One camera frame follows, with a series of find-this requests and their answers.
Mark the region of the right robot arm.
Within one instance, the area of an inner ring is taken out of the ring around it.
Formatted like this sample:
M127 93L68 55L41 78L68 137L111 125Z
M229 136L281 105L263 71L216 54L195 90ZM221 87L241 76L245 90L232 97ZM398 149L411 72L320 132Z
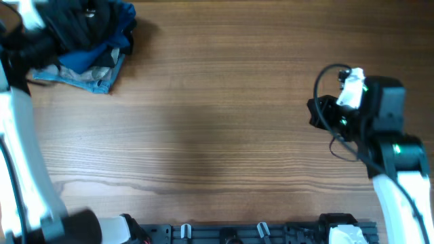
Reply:
M345 143L372 180L390 243L432 243L429 163L422 141L406 134L406 89L391 77L342 78L339 97L307 102L309 123Z

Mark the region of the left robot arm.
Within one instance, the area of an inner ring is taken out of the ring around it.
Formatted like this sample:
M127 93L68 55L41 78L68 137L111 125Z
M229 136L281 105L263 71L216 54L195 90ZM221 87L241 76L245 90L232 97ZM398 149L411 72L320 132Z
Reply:
M120 1L1 2L1 226L7 243L149 243L127 214L69 213L35 132L28 73L81 62L123 29Z

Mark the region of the black polo shirt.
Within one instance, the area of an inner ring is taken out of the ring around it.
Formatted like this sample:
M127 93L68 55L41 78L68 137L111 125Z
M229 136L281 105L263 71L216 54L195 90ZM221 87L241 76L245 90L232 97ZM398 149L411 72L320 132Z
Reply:
M123 3L109 0L48 1L38 9L64 52L91 50L113 35Z

